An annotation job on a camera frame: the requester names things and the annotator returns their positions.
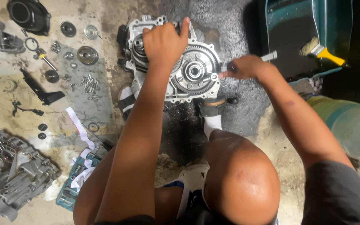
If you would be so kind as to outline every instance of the leg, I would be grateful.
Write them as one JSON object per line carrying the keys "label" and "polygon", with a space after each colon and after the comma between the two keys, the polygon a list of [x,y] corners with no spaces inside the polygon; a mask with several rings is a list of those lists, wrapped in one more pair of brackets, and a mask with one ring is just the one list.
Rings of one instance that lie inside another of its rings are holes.
{"label": "leg", "polygon": [[246,138],[213,130],[205,200],[235,224],[268,224],[280,202],[280,181],[268,157]]}
{"label": "leg", "polygon": [[[73,220],[76,225],[89,225],[94,222],[104,195],[114,154],[115,148],[106,155],[82,186],[73,210]],[[182,194],[181,187],[155,189],[155,219],[158,224],[176,218]]]}

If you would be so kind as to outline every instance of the dirty floor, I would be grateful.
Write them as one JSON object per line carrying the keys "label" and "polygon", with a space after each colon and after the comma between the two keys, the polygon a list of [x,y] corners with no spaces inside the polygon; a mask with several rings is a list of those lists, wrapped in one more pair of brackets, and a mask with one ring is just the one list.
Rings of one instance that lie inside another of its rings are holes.
{"label": "dirty floor", "polygon": [[[170,20],[180,20],[184,16],[189,16],[199,41],[214,44],[224,65],[234,57],[248,54],[253,47],[246,41],[250,34],[245,31],[243,22],[250,0],[41,0],[40,2],[53,18],[78,19],[79,23],[82,20],[97,22],[96,26],[100,28],[102,38],[99,53],[104,59],[112,97],[110,117],[114,123],[108,123],[107,127],[110,129],[113,142],[117,141],[124,126],[116,96],[124,84],[132,82],[132,74],[117,65],[117,60],[122,57],[116,43],[117,29],[120,25],[126,24],[128,20],[141,18],[143,14],[152,16],[165,14]],[[2,22],[9,20],[5,0],[0,0],[0,20]],[[56,21],[52,26],[57,27],[59,23]],[[18,36],[20,34],[19,29],[10,32]],[[78,35],[81,35],[81,29],[78,29]],[[294,89],[298,92],[313,91],[307,81],[297,84]],[[282,131],[263,88],[252,80],[226,79],[222,82],[220,91],[230,99],[226,104],[226,113],[223,115],[223,129],[248,137],[269,156],[277,169],[281,184],[278,219],[281,224],[300,224],[304,204],[303,165]],[[177,178],[185,166],[206,161],[204,154],[207,139],[196,116],[195,104],[165,104],[163,131],[155,179],[157,186]],[[70,167],[64,162],[70,161],[76,153],[76,150],[61,147],[49,156],[52,160],[61,162],[62,165],[59,166],[67,173]],[[354,161],[354,165],[360,173],[360,161]],[[54,200],[46,201],[45,197],[40,196],[26,204],[13,222],[23,225],[36,223],[70,225],[73,224],[72,213],[57,206]],[[0,225],[3,224],[10,222],[0,217]]]}

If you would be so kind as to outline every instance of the knee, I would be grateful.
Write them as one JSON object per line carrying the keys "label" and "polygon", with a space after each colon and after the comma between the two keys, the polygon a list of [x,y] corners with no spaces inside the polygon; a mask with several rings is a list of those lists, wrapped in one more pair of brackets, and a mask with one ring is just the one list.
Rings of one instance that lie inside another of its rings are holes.
{"label": "knee", "polygon": [[248,140],[240,141],[219,169],[222,173],[216,177],[216,187],[207,187],[216,210],[235,224],[272,221],[280,202],[280,181],[263,151]]}

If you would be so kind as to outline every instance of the black shorts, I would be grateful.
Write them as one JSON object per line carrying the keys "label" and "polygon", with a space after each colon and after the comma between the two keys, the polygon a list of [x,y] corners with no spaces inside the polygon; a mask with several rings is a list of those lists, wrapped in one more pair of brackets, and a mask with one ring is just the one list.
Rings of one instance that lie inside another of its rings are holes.
{"label": "black shorts", "polygon": [[[137,216],[120,222],[98,222],[95,225],[154,225],[150,216]],[[212,213],[203,201],[187,209],[176,219],[176,225],[229,224]],[[322,161],[306,172],[303,225],[360,225],[360,177],[358,173],[335,161]]]}

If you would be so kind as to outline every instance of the yellow brush handle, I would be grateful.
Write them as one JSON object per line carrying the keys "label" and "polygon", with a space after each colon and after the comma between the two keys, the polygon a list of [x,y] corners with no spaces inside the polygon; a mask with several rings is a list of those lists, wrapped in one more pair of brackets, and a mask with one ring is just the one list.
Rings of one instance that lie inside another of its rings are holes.
{"label": "yellow brush handle", "polygon": [[317,56],[318,56],[318,59],[319,58],[330,59],[331,61],[335,62],[339,66],[341,66],[345,62],[344,59],[340,59],[340,58],[330,54],[329,51],[327,50],[327,48],[324,48],[323,51],[321,53],[319,53]]}

